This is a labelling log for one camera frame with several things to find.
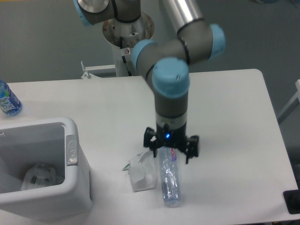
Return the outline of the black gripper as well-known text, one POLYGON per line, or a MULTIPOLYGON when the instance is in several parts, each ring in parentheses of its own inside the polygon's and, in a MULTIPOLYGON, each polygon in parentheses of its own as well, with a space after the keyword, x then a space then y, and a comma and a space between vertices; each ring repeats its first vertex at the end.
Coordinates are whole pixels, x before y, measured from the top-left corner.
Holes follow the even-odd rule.
POLYGON ((186 136, 186 123, 178 129, 169 129, 167 126, 161 127, 158 124, 157 131, 147 127, 144 132, 143 146, 149 148, 153 152, 153 157, 156 158, 158 149, 161 147, 170 147, 178 149, 186 155, 186 164, 189 159, 199 157, 199 136, 186 136))

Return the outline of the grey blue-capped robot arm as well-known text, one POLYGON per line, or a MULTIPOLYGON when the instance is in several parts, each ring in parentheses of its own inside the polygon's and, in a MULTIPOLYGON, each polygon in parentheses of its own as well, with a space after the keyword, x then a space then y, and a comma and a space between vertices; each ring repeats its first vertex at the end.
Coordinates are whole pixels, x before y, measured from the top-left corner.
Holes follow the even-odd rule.
POLYGON ((199 155, 199 136, 186 136, 189 65, 209 60, 225 50, 225 34, 206 23, 194 0, 164 0, 176 38, 162 45, 153 41, 152 19, 138 0, 76 0, 84 25, 103 24, 112 46, 117 76, 140 75, 154 93, 156 129, 147 128, 143 145, 178 149, 187 159, 199 155))

